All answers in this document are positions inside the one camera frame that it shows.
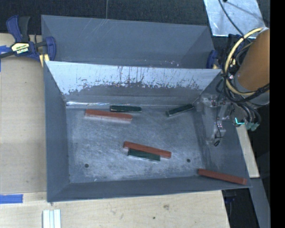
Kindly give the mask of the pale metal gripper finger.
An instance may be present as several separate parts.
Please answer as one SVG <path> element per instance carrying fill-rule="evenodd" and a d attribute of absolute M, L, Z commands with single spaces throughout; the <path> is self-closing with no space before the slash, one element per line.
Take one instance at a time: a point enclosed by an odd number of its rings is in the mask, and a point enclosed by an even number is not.
<path fill-rule="evenodd" d="M 203 94 L 196 102 L 196 111 L 199 113 L 219 113 L 223 106 L 227 104 L 227 100 L 218 94 Z"/>
<path fill-rule="evenodd" d="M 207 135 L 207 143 L 218 146 L 223 140 L 225 133 L 226 129 L 224 128 L 222 121 L 213 123 Z"/>

